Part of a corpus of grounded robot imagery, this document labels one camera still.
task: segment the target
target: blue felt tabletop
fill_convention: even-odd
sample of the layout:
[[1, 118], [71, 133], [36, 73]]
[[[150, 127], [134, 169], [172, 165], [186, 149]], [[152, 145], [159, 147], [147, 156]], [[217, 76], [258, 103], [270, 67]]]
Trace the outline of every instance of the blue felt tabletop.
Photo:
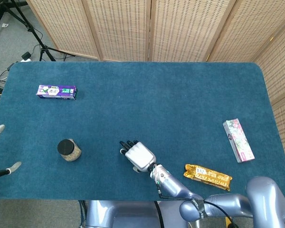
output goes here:
[[[38, 85], [75, 85], [76, 100], [40, 99]], [[238, 118], [253, 161], [237, 163], [223, 128]], [[226, 191], [187, 179], [186, 163], [233, 177], [245, 195], [252, 177], [274, 179], [285, 195], [285, 154], [260, 68], [253, 63], [30, 62], [15, 64], [0, 99], [0, 198], [155, 200], [119, 141], [139, 140], [192, 191]], [[65, 161], [72, 138], [81, 157]]]

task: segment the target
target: black jar lid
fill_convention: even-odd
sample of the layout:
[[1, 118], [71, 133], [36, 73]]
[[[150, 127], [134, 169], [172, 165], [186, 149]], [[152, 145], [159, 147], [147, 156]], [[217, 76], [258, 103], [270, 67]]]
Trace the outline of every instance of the black jar lid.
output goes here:
[[74, 143], [69, 139], [61, 140], [57, 146], [57, 150], [62, 155], [69, 155], [74, 151]]

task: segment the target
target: toothpaste box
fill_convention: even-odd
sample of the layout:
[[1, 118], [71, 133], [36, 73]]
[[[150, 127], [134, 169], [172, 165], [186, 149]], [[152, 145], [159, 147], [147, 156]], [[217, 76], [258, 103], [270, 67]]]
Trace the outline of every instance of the toothpaste box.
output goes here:
[[40, 98], [75, 100], [76, 93], [74, 85], [39, 85], [36, 95]]
[[243, 128], [238, 119], [226, 120], [223, 123], [229, 142], [233, 149], [233, 153], [238, 163], [246, 162], [254, 159], [252, 150], [248, 144]]

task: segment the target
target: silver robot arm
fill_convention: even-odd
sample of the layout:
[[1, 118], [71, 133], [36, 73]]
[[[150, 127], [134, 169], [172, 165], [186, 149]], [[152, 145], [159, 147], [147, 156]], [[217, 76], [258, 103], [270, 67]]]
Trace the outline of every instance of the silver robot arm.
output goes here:
[[255, 228], [285, 228], [285, 198], [272, 179], [256, 177], [250, 180], [246, 187], [248, 198], [240, 194], [220, 194], [203, 199], [187, 189], [162, 165], [156, 164], [155, 155], [141, 142], [120, 143], [124, 147], [120, 152], [134, 165], [133, 169], [148, 171], [160, 195], [162, 189], [173, 198], [185, 200], [180, 205], [180, 215], [184, 220], [224, 217], [225, 214], [212, 205], [215, 204], [231, 217], [253, 218]]

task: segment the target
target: purple box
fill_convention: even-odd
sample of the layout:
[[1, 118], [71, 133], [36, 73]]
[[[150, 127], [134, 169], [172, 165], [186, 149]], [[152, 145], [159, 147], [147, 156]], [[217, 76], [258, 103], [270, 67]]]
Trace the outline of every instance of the purple box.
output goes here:
[[39, 85], [36, 95], [40, 98], [75, 100], [76, 93], [74, 85]]

